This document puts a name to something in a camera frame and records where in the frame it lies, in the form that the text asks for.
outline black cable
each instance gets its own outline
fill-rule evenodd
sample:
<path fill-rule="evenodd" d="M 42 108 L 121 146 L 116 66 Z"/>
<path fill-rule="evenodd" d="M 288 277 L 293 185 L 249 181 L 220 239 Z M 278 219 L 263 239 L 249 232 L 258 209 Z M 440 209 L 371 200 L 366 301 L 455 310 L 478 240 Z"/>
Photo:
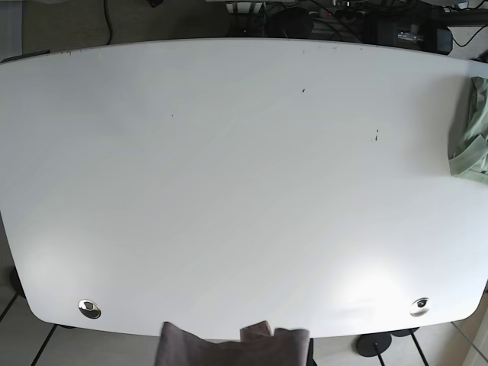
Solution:
<path fill-rule="evenodd" d="M 37 361 L 39 361 L 39 357 L 43 354 L 43 351 L 46 348 L 47 343 L 49 342 L 49 340 L 53 336 L 53 333 L 56 330 L 57 326 L 58 326 L 57 324 L 54 324 L 53 325 L 53 328 L 51 328 L 51 330 L 50 330 L 49 334 L 47 335 L 46 339 L 44 339 L 43 345 L 39 348 L 39 352 L 37 353 L 36 358 L 32 361 L 32 364 L 30 364 L 30 366 L 35 366 L 35 364 L 37 363 Z"/>
<path fill-rule="evenodd" d="M 486 0 L 483 0 L 480 4 L 476 5 L 474 8 L 455 8 L 453 6 L 446 6 L 446 8 L 455 10 L 455 11 L 466 11 L 466 10 L 476 10 L 481 7 L 486 2 Z"/>
<path fill-rule="evenodd" d="M 329 27 L 330 29 L 332 29 L 332 31 L 334 32 L 332 34 L 332 36 L 329 38 L 329 40 L 332 40 L 333 37 L 337 34 L 339 36 L 339 40 L 342 40 L 342 35 L 340 34 L 340 32 L 337 30 L 337 28 L 333 27 L 331 24 L 329 24 L 328 21 L 326 21 L 325 19 L 322 19 L 322 18 L 314 18 L 313 20 L 315 21 L 319 21 L 321 24 L 324 24 L 326 25 L 327 27 Z"/>
<path fill-rule="evenodd" d="M 322 8 L 323 10 L 327 11 L 329 14 L 331 14 L 345 29 L 347 29 L 354 37 L 358 38 L 359 42 L 363 43 L 363 40 L 349 27 L 346 23 L 341 21 L 339 18 L 337 18 L 334 13 L 332 13 L 328 8 L 320 4 L 319 2 L 316 2 L 315 0 L 309 0 L 313 4 L 317 5 L 319 8 Z"/>
<path fill-rule="evenodd" d="M 10 300 L 7 307 L 3 310 L 2 314 L 0 315 L 0 322 L 3 320 L 3 318 L 5 318 L 5 315 L 7 315 L 8 311 L 10 310 L 12 305 L 14 304 L 15 299 L 17 299 L 17 297 L 18 297 L 18 293 L 15 293 L 15 295 L 12 297 L 12 300 Z"/>
<path fill-rule="evenodd" d="M 114 36 L 114 29 L 112 28 L 112 22 L 110 20 L 110 16 L 108 15 L 108 0 L 104 0 L 104 15 L 105 15 L 105 22 L 107 23 L 108 28 L 108 42 L 107 45 L 112 43 L 112 37 Z"/>
<path fill-rule="evenodd" d="M 480 29 L 477 30 L 477 32 L 475 34 L 473 34 L 473 36 L 470 38 L 469 41 L 467 41 L 465 44 L 459 44 L 454 37 L 452 37 L 452 40 L 454 41 L 454 43 L 456 43 L 459 47 L 466 47 L 468 44 L 470 44 L 470 42 L 475 38 L 475 36 L 478 35 L 479 32 L 481 32 L 483 29 L 485 29 L 486 27 L 488 27 L 488 24 L 485 24 L 483 25 Z"/>

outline metal grommet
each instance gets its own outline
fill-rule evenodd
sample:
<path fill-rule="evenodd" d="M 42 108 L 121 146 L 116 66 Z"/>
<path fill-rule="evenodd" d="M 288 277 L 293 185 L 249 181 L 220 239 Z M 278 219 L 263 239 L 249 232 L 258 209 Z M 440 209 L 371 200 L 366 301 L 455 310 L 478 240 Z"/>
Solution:
<path fill-rule="evenodd" d="M 84 316 L 90 319 L 98 319 L 101 315 L 100 308 L 91 300 L 81 300 L 78 303 L 78 308 Z"/>
<path fill-rule="evenodd" d="M 432 302 L 427 297 L 418 299 L 410 306 L 410 315 L 422 316 L 430 310 L 431 306 Z"/>

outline desk leg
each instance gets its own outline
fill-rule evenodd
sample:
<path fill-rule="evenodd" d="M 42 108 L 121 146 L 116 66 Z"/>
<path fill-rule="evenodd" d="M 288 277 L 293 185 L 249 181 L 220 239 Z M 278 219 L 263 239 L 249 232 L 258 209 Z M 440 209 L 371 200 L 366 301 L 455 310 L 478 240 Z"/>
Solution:
<path fill-rule="evenodd" d="M 356 351 L 363 357 L 378 357 L 381 366 L 385 366 L 381 354 L 391 345 L 391 334 L 373 333 L 360 335 L 356 339 Z"/>

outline gray carpet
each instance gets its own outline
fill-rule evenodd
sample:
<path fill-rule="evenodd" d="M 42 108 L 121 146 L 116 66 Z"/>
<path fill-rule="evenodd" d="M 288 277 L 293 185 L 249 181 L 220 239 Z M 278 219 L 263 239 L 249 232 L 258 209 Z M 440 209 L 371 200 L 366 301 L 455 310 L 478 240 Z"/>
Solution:
<path fill-rule="evenodd" d="M 205 0 L 109 0 L 112 43 L 176 38 L 224 37 L 229 15 L 224 4 Z M 97 47 L 108 41 L 103 0 L 70 0 L 55 5 L 27 1 L 22 18 L 24 53 Z"/>

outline black round base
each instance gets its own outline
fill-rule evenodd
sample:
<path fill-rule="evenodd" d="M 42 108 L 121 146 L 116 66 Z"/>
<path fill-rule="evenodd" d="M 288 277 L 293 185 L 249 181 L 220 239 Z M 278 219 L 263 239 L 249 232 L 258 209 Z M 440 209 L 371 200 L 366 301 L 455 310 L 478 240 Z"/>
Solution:
<path fill-rule="evenodd" d="M 363 357 L 381 355 L 391 345 L 390 333 L 364 334 L 356 339 L 356 351 Z"/>
<path fill-rule="evenodd" d="M 25 299 L 25 292 L 22 288 L 21 280 L 18 277 L 17 269 L 15 269 L 15 267 L 10 270 L 10 275 L 8 277 L 10 279 L 10 285 L 14 288 L 15 292 Z"/>
<path fill-rule="evenodd" d="M 418 328 L 394 330 L 394 331 L 390 332 L 390 334 L 392 336 L 395 336 L 395 337 L 407 337 L 410 335 L 410 332 L 409 332 L 410 330 L 412 331 L 412 333 L 415 333 L 417 329 Z"/>

